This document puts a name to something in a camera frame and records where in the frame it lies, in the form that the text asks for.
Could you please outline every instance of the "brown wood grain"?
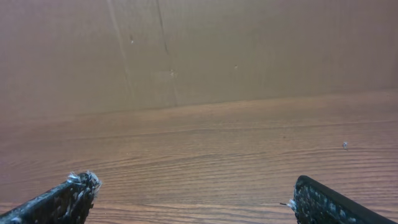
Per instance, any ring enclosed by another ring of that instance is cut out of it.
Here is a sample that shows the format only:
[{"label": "brown wood grain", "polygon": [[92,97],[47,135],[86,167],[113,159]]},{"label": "brown wood grain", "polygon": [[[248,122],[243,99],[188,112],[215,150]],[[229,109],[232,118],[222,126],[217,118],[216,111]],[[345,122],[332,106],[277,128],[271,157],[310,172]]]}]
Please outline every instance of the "brown wood grain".
[{"label": "brown wood grain", "polygon": [[[0,211],[94,171],[89,223],[295,223],[309,175],[398,221],[398,92],[0,124]],[[348,150],[342,147],[348,142]]]}]

